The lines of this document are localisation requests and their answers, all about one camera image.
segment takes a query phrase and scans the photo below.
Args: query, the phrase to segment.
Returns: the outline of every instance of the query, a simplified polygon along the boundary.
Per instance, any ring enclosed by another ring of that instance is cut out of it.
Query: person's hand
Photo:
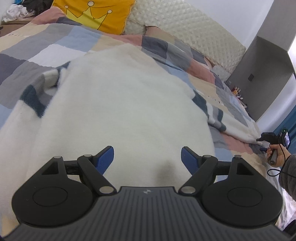
[[[281,145],[283,151],[281,150],[281,147],[279,146],[279,144],[269,145],[269,148],[266,151],[266,154],[267,154],[266,159],[268,159],[270,157],[270,155],[272,154],[272,151],[274,149],[276,149],[278,151],[276,165],[272,165],[273,167],[282,167],[283,164],[285,163],[285,157],[287,159],[289,156],[291,156],[290,152],[288,152],[288,150],[282,144],[280,144],[280,145]]]

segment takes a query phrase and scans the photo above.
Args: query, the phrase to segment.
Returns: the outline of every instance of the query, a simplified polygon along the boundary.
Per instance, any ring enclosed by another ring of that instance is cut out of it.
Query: gray sleeve
[[[291,155],[286,160],[285,165],[281,170],[290,175],[296,176],[296,154]],[[294,200],[296,200],[296,178],[280,173],[279,183],[281,187],[284,188]]]

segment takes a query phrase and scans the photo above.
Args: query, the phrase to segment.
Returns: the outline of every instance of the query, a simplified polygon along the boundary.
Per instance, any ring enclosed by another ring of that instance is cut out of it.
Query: plaid comforter
[[[42,117],[54,93],[44,92],[44,72],[54,68],[59,70],[69,61],[85,54],[130,43],[196,91],[193,101],[208,115],[219,160],[230,161],[233,155],[241,154],[255,167],[261,163],[259,146],[237,140],[254,142],[258,134],[254,121],[229,88],[211,71],[206,57],[180,41],[173,45],[142,35],[105,34],[69,20],[53,7],[25,27],[4,36],[0,42],[0,126],[20,98],[26,100]],[[231,133],[231,127],[226,128],[223,124],[223,118],[227,115],[253,133],[244,137]]]

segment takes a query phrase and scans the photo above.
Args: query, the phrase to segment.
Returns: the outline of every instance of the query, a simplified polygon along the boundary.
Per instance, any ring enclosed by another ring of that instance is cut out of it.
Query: white wall
[[[273,132],[296,105],[296,80],[290,77],[276,99],[257,121],[261,132]]]
[[[296,36],[294,37],[294,40],[290,45],[290,48],[288,50],[288,55],[294,67],[294,72],[296,72]]]
[[[185,0],[222,25],[246,48],[274,0]]]

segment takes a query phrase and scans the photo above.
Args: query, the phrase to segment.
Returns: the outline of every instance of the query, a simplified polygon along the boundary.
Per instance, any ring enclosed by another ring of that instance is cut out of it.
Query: black cable
[[[282,153],[283,153],[283,155],[284,155],[284,164],[283,164],[283,166],[282,166],[282,169],[283,169],[284,166],[285,166],[285,164],[286,164],[286,156],[285,156],[285,153],[284,153],[284,151],[283,151],[283,148],[282,148],[281,144],[279,144],[279,147],[281,148],[281,151],[282,151]],[[271,171],[271,170],[273,170],[273,171],[278,171],[279,173],[276,174],[276,175],[270,175],[268,172]],[[269,170],[267,171],[267,175],[270,176],[270,177],[276,177],[276,176],[279,175],[280,173],[284,173],[284,174],[286,174],[286,175],[288,175],[288,176],[290,176],[290,177],[296,178],[295,176],[290,175],[290,174],[287,173],[287,172],[283,172],[282,170],[278,170],[278,169],[275,169],[275,168],[269,169]]]

